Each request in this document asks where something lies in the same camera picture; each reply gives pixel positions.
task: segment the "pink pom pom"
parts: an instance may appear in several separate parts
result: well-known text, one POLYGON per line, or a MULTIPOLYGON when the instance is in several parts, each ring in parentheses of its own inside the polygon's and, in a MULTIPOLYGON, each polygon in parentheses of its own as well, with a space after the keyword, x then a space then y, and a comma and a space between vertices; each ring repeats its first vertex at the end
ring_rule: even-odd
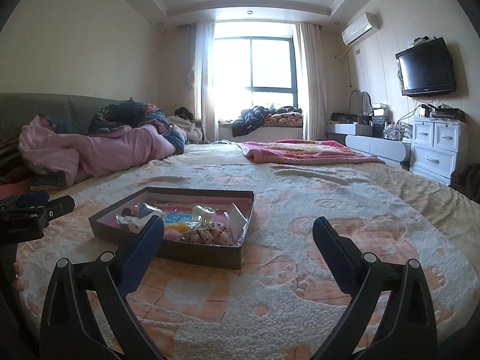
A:
POLYGON ((171 241, 178 241, 181 236, 181 233, 179 233, 175 229, 167 229, 165 231, 165 234, 163 235, 163 239, 169 239, 171 241))

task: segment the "pink blanket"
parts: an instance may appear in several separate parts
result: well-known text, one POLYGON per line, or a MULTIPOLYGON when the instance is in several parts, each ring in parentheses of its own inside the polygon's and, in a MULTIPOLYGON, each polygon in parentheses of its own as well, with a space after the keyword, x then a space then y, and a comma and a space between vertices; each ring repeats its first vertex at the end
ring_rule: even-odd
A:
POLYGON ((273 143, 244 142, 238 144, 245 157, 256 164, 358 164, 383 162, 375 156, 366 157, 334 140, 279 140, 273 143))
POLYGON ((152 125, 125 129, 120 136, 115 134, 112 138, 56 134, 35 116, 23 126, 18 147, 35 173, 63 171, 67 187, 89 175, 108 175, 175 152, 175 147, 152 125))

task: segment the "tv screen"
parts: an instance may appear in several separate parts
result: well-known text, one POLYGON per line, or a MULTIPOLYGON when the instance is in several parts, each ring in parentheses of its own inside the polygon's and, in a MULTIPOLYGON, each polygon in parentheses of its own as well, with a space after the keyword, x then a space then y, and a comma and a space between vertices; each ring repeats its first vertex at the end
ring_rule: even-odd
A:
POLYGON ((396 57, 402 95, 438 96, 457 89, 452 59, 443 38, 399 52, 396 57))

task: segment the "cardboard box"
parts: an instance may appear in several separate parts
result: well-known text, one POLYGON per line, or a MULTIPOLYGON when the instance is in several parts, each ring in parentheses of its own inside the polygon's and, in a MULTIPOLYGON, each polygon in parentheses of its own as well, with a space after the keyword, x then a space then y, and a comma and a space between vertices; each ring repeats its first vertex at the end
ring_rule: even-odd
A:
POLYGON ((248 220, 239 246, 192 244, 164 239, 156 256, 201 266, 241 269, 247 250, 246 240, 254 221, 255 194, 253 191, 146 187, 89 217, 95 237, 115 245, 133 237, 134 233, 117 224, 116 215, 120 215, 126 207, 152 200, 162 202, 172 209, 183 208, 185 212, 188 212, 188 207, 197 204, 224 211, 227 211, 227 207, 232 203, 236 204, 248 220))

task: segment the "black clamp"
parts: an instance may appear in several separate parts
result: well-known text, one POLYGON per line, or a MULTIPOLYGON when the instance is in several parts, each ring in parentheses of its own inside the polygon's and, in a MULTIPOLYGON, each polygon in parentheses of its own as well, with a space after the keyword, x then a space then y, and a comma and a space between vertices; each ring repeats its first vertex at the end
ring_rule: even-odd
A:
POLYGON ((139 234, 95 261, 57 261, 46 292, 40 326, 40 359, 167 360, 130 308, 126 295, 135 292, 164 234, 164 223, 152 216, 139 234), (107 346, 86 290, 98 300, 125 354, 107 346))
MULTIPOLYGON (((57 262, 46 294, 40 329, 41 360, 166 360, 138 322, 125 297, 134 292, 159 248, 164 223, 153 216, 139 234, 93 262, 57 262), (123 349, 109 348, 100 333, 86 290, 97 292, 123 349)), ((437 331, 422 267, 382 262, 340 237, 324 218, 313 239, 342 292, 352 300, 310 360, 434 360, 437 331), (368 348, 354 353, 382 291, 390 291, 385 313, 368 348)))
POLYGON ((310 360, 434 360, 437 328, 422 266, 382 262, 340 237, 324 218, 313 224, 313 240, 337 281, 352 297, 342 317, 310 360), (390 297, 372 343, 353 353, 382 291, 390 297))
POLYGON ((16 195, 0 201, 0 245, 43 238, 49 222, 72 212, 75 201, 71 196, 49 202, 47 191, 16 195))

